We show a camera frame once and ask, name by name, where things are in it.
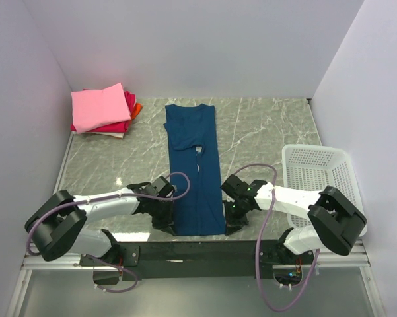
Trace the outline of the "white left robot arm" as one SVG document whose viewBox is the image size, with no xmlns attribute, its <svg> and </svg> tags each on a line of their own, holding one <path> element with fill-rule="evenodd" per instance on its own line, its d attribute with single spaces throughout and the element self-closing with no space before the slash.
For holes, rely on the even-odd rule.
<svg viewBox="0 0 397 317">
<path fill-rule="evenodd" d="M 51 196 L 25 224 L 27 252 L 54 261 L 67 253 L 94 256 L 103 265 L 114 264 L 120 247 L 108 229 L 86 226 L 119 215 L 149 214 L 153 227 L 174 234 L 173 200 L 176 188 L 161 176 L 154 182 L 130 184 L 114 192 L 71 195 L 60 190 Z"/>
</svg>

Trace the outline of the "blue Mickey t-shirt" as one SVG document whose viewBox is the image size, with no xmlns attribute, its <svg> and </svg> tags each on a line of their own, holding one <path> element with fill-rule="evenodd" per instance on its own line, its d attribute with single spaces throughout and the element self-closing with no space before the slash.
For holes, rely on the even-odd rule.
<svg viewBox="0 0 397 317">
<path fill-rule="evenodd" d="M 215 107 L 165 106 L 170 171 L 182 172 L 190 190 L 174 202 L 178 236 L 225 233 Z"/>
</svg>

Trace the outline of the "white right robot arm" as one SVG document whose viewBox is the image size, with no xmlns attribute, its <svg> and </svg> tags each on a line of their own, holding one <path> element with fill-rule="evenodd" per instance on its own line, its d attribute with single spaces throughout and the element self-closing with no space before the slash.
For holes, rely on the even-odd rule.
<svg viewBox="0 0 397 317">
<path fill-rule="evenodd" d="M 309 221 L 309 225 L 287 229 L 268 251 L 279 264 L 290 264 L 308 251 L 327 248 L 347 256 L 362 235 L 367 219 L 339 189 L 304 191 L 276 186 L 263 180 L 251 184 L 230 175 L 221 185 L 229 200 L 224 202 L 227 232 L 247 224 L 253 210 L 280 211 Z"/>
</svg>

